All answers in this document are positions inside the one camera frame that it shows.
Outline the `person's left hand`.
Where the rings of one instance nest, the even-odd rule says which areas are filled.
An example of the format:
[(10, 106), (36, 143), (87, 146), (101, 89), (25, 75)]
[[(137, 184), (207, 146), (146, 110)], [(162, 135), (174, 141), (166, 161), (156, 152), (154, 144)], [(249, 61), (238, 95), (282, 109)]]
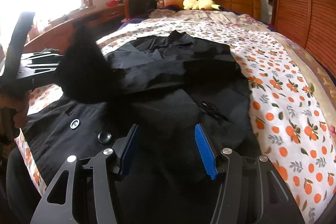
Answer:
[(1, 94), (1, 109), (9, 108), (17, 112), (13, 118), (15, 128), (22, 128), (27, 123), (29, 98), (30, 91), (25, 92), (23, 99), (12, 98), (6, 94)]

